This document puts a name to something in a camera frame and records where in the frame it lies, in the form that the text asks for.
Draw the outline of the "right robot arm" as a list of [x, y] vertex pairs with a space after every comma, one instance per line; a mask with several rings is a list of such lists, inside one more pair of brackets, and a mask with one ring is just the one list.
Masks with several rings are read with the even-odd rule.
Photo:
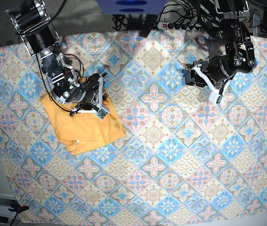
[[48, 93], [49, 99], [59, 108], [74, 104], [67, 110], [71, 117], [78, 113], [91, 113], [103, 120], [110, 113], [104, 105], [107, 74], [95, 73], [81, 81], [82, 74], [65, 62], [58, 33], [55, 28], [50, 28], [54, 18], [49, 16], [44, 1], [25, 0], [19, 8], [7, 9], [6, 13], [28, 53], [36, 57], [41, 75], [51, 79], [54, 87]]

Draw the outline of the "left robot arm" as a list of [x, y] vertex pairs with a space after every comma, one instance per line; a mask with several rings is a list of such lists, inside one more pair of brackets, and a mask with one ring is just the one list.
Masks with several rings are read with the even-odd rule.
[[224, 43], [225, 55], [196, 60], [185, 66], [185, 84], [210, 89], [209, 101], [218, 105], [224, 101], [225, 91], [236, 73], [251, 73], [257, 62], [254, 46], [241, 13], [249, 10], [245, 0], [218, 0], [214, 3], [216, 14], [222, 15], [219, 23], [220, 36], [216, 36], [202, 20], [201, 1], [196, 2], [197, 20], [212, 38]]

